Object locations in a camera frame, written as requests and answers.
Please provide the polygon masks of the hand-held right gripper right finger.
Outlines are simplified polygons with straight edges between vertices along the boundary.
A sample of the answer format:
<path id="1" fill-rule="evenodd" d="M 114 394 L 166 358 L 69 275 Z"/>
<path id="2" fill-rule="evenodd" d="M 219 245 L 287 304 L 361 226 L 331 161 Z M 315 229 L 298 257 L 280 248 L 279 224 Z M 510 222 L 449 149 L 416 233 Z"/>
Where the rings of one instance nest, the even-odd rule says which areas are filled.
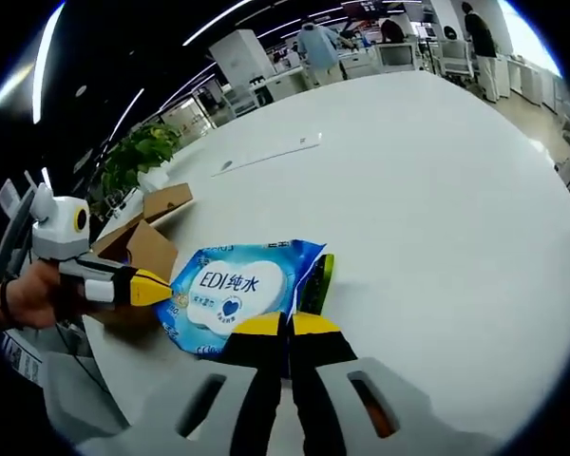
<path id="1" fill-rule="evenodd" d="M 358 357 L 327 318 L 290 320 L 294 403 L 308 455 L 451 455 L 453 429 L 428 397 L 371 357 Z"/>

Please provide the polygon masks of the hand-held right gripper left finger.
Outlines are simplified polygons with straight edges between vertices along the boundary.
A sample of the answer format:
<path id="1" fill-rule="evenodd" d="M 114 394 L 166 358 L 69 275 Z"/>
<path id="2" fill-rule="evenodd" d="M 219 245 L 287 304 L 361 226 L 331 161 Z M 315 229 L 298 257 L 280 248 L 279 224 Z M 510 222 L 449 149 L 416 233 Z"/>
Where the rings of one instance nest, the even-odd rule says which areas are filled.
<path id="1" fill-rule="evenodd" d="M 144 401 L 126 430 L 77 447 L 81 455 L 264 455 L 281 396 L 287 317 L 239 324 L 214 360 L 189 360 Z"/>

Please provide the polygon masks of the person's left hand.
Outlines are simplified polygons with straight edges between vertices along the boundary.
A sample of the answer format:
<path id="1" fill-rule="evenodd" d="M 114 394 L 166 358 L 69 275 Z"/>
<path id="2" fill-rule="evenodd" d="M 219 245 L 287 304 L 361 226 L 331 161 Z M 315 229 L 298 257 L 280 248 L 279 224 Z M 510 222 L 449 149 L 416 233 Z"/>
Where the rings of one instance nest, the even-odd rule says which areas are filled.
<path id="1" fill-rule="evenodd" d="M 66 284 L 56 263 L 37 260 L 21 276 L 0 285 L 5 329 L 46 329 L 89 310 L 79 286 Z"/>

